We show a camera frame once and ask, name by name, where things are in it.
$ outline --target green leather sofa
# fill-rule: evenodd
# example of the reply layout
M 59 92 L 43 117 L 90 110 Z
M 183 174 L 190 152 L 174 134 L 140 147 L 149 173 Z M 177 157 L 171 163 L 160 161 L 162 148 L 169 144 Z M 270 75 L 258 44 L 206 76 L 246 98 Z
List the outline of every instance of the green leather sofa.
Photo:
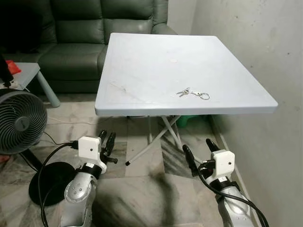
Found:
M 23 1 L 43 17 L 40 46 L 36 53 L 4 56 L 37 62 L 58 93 L 97 92 L 112 32 L 176 34 L 166 25 L 168 0 Z M 30 85 L 38 87 L 35 81 Z

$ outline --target fan grille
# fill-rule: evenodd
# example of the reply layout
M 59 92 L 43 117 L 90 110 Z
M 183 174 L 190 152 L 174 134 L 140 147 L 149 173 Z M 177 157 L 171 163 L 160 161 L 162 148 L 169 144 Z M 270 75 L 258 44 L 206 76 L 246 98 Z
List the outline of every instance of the fan grille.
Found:
M 27 119 L 24 130 L 17 124 Z M 13 91 L 0 97 L 0 153 L 16 154 L 38 142 L 47 123 L 42 101 L 24 91 Z

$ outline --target red object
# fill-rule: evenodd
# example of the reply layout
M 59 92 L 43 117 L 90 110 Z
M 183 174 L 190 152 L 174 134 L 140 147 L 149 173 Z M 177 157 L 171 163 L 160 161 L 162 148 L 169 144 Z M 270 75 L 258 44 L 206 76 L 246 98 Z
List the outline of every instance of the red object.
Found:
M 21 72 L 21 69 L 18 68 L 18 66 L 14 63 L 14 61 L 6 60 L 6 63 L 9 67 L 9 71 L 12 75 Z

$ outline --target table top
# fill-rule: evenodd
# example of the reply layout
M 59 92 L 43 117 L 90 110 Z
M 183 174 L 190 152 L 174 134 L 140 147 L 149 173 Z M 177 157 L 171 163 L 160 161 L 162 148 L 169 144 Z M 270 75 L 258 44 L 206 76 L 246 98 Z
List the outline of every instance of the table top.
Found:
M 13 75 L 14 80 L 21 86 L 18 86 L 17 90 L 23 90 L 35 77 L 35 75 L 39 72 L 40 67 L 37 63 L 29 63 L 29 62 L 16 62 L 16 65 L 21 72 Z
M 206 92 L 209 100 L 179 91 Z M 100 116 L 272 113 L 277 102 L 215 36 L 112 33 Z

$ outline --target sofa armrest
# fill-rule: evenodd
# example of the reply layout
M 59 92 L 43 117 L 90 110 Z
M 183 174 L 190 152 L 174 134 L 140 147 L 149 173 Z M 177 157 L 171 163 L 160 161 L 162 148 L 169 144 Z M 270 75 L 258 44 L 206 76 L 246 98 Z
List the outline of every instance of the sofa armrest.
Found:
M 177 35 L 177 33 L 165 23 L 157 24 L 152 28 L 152 34 L 157 35 Z

